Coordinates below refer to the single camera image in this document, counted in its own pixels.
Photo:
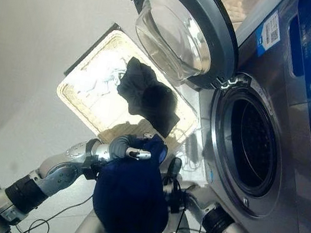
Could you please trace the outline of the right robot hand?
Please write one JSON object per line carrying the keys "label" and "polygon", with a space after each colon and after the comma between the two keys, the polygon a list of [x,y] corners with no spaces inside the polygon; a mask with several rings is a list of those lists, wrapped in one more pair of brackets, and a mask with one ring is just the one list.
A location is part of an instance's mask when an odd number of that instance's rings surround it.
{"label": "right robot hand", "polygon": [[162,181],[164,185],[168,185],[170,182],[173,182],[177,179],[178,174],[182,167],[182,161],[179,157],[175,157],[171,160],[167,172],[163,177]]}

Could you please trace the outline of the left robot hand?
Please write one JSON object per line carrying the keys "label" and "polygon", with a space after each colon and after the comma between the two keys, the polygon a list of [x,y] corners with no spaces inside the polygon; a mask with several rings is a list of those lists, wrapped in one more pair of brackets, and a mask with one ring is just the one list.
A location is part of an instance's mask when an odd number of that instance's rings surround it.
{"label": "left robot hand", "polygon": [[125,157],[136,160],[148,160],[151,158],[151,152],[141,148],[143,143],[153,138],[151,133],[143,133],[141,136],[136,134],[127,134],[115,138],[109,144],[108,152],[110,158],[123,159]]}

